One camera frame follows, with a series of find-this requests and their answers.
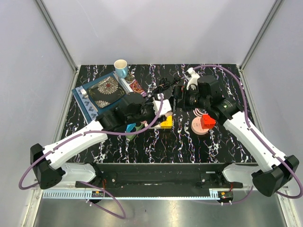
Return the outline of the red cube socket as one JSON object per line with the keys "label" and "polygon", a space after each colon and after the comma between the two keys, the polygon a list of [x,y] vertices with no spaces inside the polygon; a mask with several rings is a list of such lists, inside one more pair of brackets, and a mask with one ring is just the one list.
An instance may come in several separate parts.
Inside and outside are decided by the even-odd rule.
{"label": "red cube socket", "polygon": [[208,114],[203,114],[200,122],[203,130],[212,129],[216,125],[216,120],[210,117]]}

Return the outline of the blue plug adapter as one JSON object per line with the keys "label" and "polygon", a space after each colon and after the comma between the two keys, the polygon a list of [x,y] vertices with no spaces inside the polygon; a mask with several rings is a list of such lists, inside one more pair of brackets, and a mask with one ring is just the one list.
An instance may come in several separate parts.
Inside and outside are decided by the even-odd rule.
{"label": "blue plug adapter", "polygon": [[135,132],[136,131],[136,123],[129,124],[126,128],[126,133]]}

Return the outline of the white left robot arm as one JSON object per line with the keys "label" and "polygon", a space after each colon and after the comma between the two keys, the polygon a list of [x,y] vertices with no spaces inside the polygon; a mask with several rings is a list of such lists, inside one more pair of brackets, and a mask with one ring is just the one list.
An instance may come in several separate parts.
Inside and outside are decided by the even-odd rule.
{"label": "white left robot arm", "polygon": [[157,94],[147,102],[138,93],[124,96],[119,104],[103,112],[81,130],[50,145],[35,144],[30,148],[30,164],[41,189],[49,189],[60,182],[87,182],[91,187],[102,183],[102,175],[92,164],[67,165],[73,156],[108,139],[109,135],[127,135],[126,127],[132,123],[147,122],[137,131],[142,133],[164,121],[172,114],[169,100]]}

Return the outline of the pink cube socket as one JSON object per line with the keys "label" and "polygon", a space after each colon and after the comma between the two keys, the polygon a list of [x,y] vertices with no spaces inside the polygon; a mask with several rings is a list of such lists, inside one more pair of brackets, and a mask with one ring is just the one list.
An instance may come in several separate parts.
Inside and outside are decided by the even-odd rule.
{"label": "pink cube socket", "polygon": [[147,127],[147,126],[148,126],[147,121],[143,121],[143,122],[142,122],[142,124],[143,124],[145,127]]}

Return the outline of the yellow cube socket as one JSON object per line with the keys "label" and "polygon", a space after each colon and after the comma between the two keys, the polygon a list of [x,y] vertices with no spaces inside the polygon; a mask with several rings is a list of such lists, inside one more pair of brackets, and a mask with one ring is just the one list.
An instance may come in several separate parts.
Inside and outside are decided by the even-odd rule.
{"label": "yellow cube socket", "polygon": [[166,118],[166,121],[160,123],[161,129],[171,129],[173,127],[173,118],[172,115]]}

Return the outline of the blue patterned placemat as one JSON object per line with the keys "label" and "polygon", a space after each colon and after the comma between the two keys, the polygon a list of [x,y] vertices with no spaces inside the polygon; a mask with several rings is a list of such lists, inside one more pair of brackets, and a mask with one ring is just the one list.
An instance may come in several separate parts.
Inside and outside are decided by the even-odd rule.
{"label": "blue patterned placemat", "polygon": [[72,90],[86,123],[114,107],[130,92],[147,96],[133,75],[122,79],[115,71]]}

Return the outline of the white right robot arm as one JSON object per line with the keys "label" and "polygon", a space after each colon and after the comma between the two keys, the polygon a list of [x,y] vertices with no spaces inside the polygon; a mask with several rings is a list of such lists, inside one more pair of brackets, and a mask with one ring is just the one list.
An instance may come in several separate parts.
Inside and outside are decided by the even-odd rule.
{"label": "white right robot arm", "polygon": [[187,86],[175,86],[170,101],[174,109],[179,108],[183,112],[204,109],[232,133],[256,160],[257,166],[227,165],[215,175],[219,187],[238,182],[253,185],[261,194],[270,197],[292,179],[299,160],[294,155],[286,156],[270,143],[250,123],[238,102],[223,96],[219,81],[213,76],[198,77]]}

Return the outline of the teal ceramic mug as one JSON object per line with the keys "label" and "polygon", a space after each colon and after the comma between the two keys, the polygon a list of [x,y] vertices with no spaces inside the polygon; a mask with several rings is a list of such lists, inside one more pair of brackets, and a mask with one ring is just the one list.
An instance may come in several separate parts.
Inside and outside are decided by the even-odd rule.
{"label": "teal ceramic mug", "polygon": [[124,79],[128,76],[128,64],[126,60],[122,60],[122,59],[116,60],[114,62],[114,68],[119,78]]}

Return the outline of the silver fork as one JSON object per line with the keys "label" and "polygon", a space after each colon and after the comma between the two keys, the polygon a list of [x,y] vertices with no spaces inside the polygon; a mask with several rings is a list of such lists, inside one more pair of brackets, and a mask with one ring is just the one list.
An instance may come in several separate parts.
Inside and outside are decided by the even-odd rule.
{"label": "silver fork", "polygon": [[97,108],[96,108],[96,107],[93,105],[93,103],[91,102],[91,100],[90,100],[90,98],[89,98],[89,96],[88,96],[87,91],[86,91],[85,89],[82,88],[82,89],[80,90],[80,92],[81,92],[81,94],[83,95],[83,97],[86,98],[87,101],[91,104],[91,106],[92,106],[96,111],[98,111]]}

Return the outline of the green power strip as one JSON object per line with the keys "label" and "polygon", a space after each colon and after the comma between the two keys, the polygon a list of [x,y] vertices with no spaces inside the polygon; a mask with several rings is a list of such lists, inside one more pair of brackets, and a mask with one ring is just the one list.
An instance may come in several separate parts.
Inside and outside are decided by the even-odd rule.
{"label": "green power strip", "polygon": [[[140,128],[132,128],[131,130],[125,131],[125,133],[132,133],[132,132],[137,132],[140,131]],[[132,135],[127,135],[126,138],[129,140],[133,140],[138,134],[132,134]]]}

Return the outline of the pink round socket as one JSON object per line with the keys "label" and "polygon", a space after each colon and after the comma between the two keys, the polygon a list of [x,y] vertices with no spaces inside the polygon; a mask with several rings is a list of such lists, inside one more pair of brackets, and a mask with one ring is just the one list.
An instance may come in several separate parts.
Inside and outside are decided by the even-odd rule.
{"label": "pink round socket", "polygon": [[201,117],[195,117],[191,123],[191,129],[193,133],[197,135],[205,135],[209,132],[209,129],[203,129],[201,125]]}

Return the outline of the dark floral square plate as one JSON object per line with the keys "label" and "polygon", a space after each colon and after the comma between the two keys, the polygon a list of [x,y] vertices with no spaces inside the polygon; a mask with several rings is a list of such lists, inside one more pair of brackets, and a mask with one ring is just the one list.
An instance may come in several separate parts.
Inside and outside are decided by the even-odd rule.
{"label": "dark floral square plate", "polygon": [[122,98],[126,92],[116,78],[110,76],[87,89],[93,103],[100,109]]}

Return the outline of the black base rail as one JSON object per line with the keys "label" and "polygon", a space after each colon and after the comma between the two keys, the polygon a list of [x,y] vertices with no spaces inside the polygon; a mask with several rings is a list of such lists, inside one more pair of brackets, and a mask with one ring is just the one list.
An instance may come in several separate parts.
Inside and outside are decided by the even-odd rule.
{"label": "black base rail", "polygon": [[243,188],[222,175],[225,164],[94,164],[97,176],[89,183],[105,186],[115,197],[194,198],[210,195],[210,189]]}

